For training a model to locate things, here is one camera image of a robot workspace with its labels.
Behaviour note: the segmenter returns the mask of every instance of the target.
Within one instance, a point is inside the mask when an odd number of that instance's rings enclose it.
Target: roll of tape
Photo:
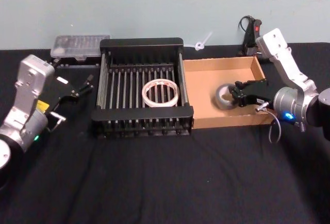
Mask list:
[[[216,103],[218,108],[222,110],[234,109],[238,105],[236,100],[227,100],[224,98],[224,95],[231,95],[229,92],[229,87],[235,87],[235,85],[230,83],[223,84],[216,90]]]
[[[164,103],[157,103],[152,100],[150,100],[147,97],[147,92],[150,90],[152,87],[157,87],[158,85],[164,85],[168,86],[173,89],[174,91],[174,97],[168,102]],[[177,101],[179,100],[179,88],[175,84],[175,82],[167,80],[167,79],[155,79],[150,82],[147,82],[144,87],[142,88],[142,99],[144,103],[150,107],[172,107],[175,104],[177,104]]]

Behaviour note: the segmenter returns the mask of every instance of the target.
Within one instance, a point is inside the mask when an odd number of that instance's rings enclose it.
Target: cardboard box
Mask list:
[[[194,129],[270,124],[273,118],[255,106],[220,110],[214,97],[217,88],[235,81],[265,78],[254,57],[184,60],[189,103],[194,108]]]

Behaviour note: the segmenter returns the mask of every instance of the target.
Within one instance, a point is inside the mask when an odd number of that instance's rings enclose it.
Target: clear plastic container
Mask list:
[[[56,37],[51,50],[52,58],[75,58],[85,61],[87,57],[100,57],[100,41],[109,35],[61,35]]]

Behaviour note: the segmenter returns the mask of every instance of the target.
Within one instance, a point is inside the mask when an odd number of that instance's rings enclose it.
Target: black table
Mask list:
[[[292,44],[300,70],[319,92],[330,87],[330,44]],[[187,49],[186,59],[233,57],[238,46]],[[49,50],[0,51],[0,120],[15,94],[19,62]],[[272,64],[262,65],[275,85]],[[61,69],[79,85],[97,68]],[[282,125],[194,130],[191,136],[96,140],[88,132],[96,91],[30,148],[1,192],[0,223],[311,223],[330,221],[330,142],[319,128]]]

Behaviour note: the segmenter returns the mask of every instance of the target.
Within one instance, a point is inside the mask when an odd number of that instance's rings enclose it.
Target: black wire rack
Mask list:
[[[189,134],[193,107],[189,105],[180,38],[107,39],[102,52],[93,130],[98,137]],[[169,79],[179,87],[176,106],[150,108],[142,100],[143,86],[154,79]],[[150,100],[173,98],[166,86],[152,88]]]

